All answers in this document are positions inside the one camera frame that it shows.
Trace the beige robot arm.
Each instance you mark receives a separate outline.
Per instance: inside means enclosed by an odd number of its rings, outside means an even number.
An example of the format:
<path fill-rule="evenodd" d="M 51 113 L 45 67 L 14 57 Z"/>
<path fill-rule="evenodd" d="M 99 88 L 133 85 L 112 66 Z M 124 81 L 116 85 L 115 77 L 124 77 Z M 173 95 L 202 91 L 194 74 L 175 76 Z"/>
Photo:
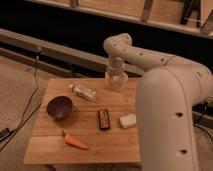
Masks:
<path fill-rule="evenodd" d="M 109 67 L 118 59 L 144 71 L 136 89 L 136 118 L 143 171 L 199 171 L 192 107 L 213 92 L 205 65 L 134 47 L 127 33 L 108 37 Z"/>

